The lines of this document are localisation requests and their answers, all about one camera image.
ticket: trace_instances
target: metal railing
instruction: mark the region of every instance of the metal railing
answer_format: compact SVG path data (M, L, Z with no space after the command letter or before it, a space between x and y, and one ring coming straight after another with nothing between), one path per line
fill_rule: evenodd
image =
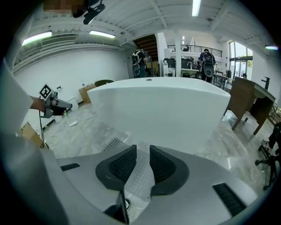
M187 46L189 47L189 50L187 52L202 53L204 51L204 49L207 48L209 50L209 52L211 54L213 54L213 56L222 57L223 51L217 50L217 49L214 49L214 48L210 48L210 47L204 47L204 46L198 46L198 45L181 45L180 50L183 51L185 48L187 48ZM175 45L168 45L168 49L170 50L170 52L175 52L176 46Z

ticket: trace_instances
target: black stand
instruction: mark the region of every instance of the black stand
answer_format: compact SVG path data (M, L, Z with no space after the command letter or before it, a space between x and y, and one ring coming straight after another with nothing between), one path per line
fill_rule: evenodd
M268 166L270 166L270 178L269 178L269 184L268 185L265 185L263 187L263 190L267 190L271 184L274 182L275 178L277 177L277 173L276 173L276 165L275 165L275 161L278 161L280 162L280 155L279 155L279 149L276 150L276 156L273 156L271 154L269 154L267 152L267 150L261 145L259 147L259 151L262 151L265 153L265 155L268 155L268 159L267 160L256 160L255 161L255 165L259 165L260 163L263 163L263 164L267 164Z

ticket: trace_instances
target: floor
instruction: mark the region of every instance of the floor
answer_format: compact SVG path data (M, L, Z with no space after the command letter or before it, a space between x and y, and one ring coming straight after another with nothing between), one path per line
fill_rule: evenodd
M75 120L78 122L77 125L69 127ZM228 111L196 155L217 162L261 195L263 186L269 179L269 168L262 164L256 166L254 162L263 158L258 148L261 141L268 139L272 133L273 124L266 121L258 134L253 136L258 124L251 115L245 114L232 131L231 126L235 121L235 115ZM107 145L113 142L115 145L133 144L132 135L99 123L91 104L81 105L78 110L63 117L59 123L50 125L44 131L44 137L56 158L95 154L106 150ZM149 145L141 142L137 143L137 148L137 165L125 185L126 198L132 203L128 212L130 221L134 221L149 204L150 189L154 185L153 173L149 166Z

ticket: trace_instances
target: faucet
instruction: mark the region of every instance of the faucet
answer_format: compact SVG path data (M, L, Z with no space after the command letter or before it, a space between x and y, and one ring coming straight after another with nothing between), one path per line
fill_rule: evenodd
M266 78L267 80L261 80L261 81L265 82L265 87L264 87L264 89L265 89L265 90L268 90L270 78L267 77L267 76L265 76L265 78Z
M187 66L188 66L188 64L189 64L189 63L191 63L191 67L190 67L190 69L192 69L192 62L191 62L191 61L189 61L189 62L187 63Z

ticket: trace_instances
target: fluorescent light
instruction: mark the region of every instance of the fluorescent light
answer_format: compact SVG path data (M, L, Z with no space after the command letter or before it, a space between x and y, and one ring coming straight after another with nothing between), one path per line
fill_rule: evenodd
M95 31L95 30L91 30L90 34L94 34L94 35L99 35L99 36L104 36L104 37L110 37L110 38L115 38L115 35L109 34L109 33L103 33L100 31Z
M45 37L51 37L52 36L52 32L51 31L48 31L48 32L44 32L44 33L40 33L40 34L36 34L34 36L31 36L27 39L25 39L22 43L22 46L30 43L30 42L33 42L33 41L36 41L36 40L40 40L40 39L43 39Z
M274 45L269 45L269 46L266 46L265 48L269 49L269 50L278 50L278 47L274 46Z
M201 0L193 0L192 16L198 16Z

